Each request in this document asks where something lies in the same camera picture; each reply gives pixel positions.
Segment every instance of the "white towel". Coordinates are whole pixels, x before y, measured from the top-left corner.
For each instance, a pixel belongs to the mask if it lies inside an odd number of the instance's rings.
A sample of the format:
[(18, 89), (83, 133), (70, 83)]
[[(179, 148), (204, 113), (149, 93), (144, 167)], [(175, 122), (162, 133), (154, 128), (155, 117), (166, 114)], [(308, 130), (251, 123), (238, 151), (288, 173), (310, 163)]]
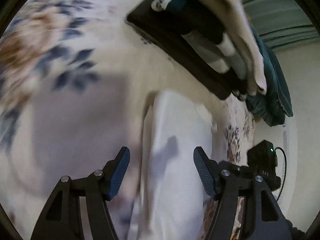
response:
[(143, 130), (140, 195), (128, 240), (195, 240), (203, 222), (204, 189), (193, 162), (201, 146), (212, 155), (212, 117), (204, 106), (165, 90)]

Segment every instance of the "dark green towel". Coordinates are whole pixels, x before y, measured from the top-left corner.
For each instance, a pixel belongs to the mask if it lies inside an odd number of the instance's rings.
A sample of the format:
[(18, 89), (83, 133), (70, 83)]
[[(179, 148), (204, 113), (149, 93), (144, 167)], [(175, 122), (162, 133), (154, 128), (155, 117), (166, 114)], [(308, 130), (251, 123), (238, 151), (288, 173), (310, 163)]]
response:
[(261, 116), (269, 126), (283, 124), (285, 115), (292, 117), (292, 104), (289, 89), (281, 70), (279, 61), (273, 51), (263, 43), (254, 28), (255, 36), (261, 55), (263, 56), (264, 75), (267, 80), (267, 94), (247, 96), (248, 110)]

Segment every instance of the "folded towel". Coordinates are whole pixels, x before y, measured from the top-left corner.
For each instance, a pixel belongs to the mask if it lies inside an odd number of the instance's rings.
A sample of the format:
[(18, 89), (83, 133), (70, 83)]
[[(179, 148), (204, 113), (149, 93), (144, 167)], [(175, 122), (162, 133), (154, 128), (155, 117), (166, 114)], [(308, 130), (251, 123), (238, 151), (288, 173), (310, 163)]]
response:
[(202, 146), (211, 158), (212, 117), (173, 91), (159, 93), (145, 118), (140, 196), (128, 240), (195, 240), (204, 217), (204, 188), (193, 161)]
[(246, 99), (248, 110), (261, 116), (269, 126), (284, 124), (285, 115), (293, 116), (287, 83), (274, 52), (263, 43), (254, 28), (252, 28), (252, 33), (263, 56), (268, 91), (265, 96), (261, 94), (248, 95)]

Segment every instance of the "black cable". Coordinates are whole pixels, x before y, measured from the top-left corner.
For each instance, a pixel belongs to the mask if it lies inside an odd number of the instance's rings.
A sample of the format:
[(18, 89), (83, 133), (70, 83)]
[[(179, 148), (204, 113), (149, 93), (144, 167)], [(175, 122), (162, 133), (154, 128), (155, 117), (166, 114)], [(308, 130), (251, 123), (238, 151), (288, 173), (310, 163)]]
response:
[(282, 153), (283, 153), (283, 156), (284, 156), (284, 178), (283, 178), (283, 182), (282, 182), (280, 193), (279, 193), (278, 198), (277, 198), (277, 201), (278, 201), (280, 196), (281, 196), (282, 190), (283, 190), (283, 186), (284, 186), (284, 182), (285, 182), (285, 176), (287, 175), (287, 157), (286, 157), (285, 152), (284, 152), (284, 150), (282, 148), (277, 147), (277, 148), (275, 148), (275, 151), (277, 149), (281, 150)]

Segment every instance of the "white wall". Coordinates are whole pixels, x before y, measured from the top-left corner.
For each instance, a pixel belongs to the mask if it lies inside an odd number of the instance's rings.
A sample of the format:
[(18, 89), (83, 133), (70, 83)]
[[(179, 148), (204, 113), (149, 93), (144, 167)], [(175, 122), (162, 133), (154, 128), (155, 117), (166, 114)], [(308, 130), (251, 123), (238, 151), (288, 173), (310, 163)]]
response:
[(305, 231), (320, 210), (320, 42), (276, 51), (296, 119), (298, 169), (287, 218)]
[[(278, 200), (278, 205), (282, 213), (287, 216), (295, 188), (298, 166), (298, 136), (295, 116), (286, 118), (286, 121), (283, 125), (278, 125), (275, 127), (269, 127), (263, 120), (257, 122), (254, 133), (254, 144), (256, 145), (264, 139), (272, 142), (275, 148), (281, 147), (286, 153), (287, 173), (284, 188)], [(276, 174), (283, 182), (285, 171), (284, 156), (280, 150), (277, 150), (276, 154), (278, 157)], [(272, 193), (277, 199), (280, 189)]]

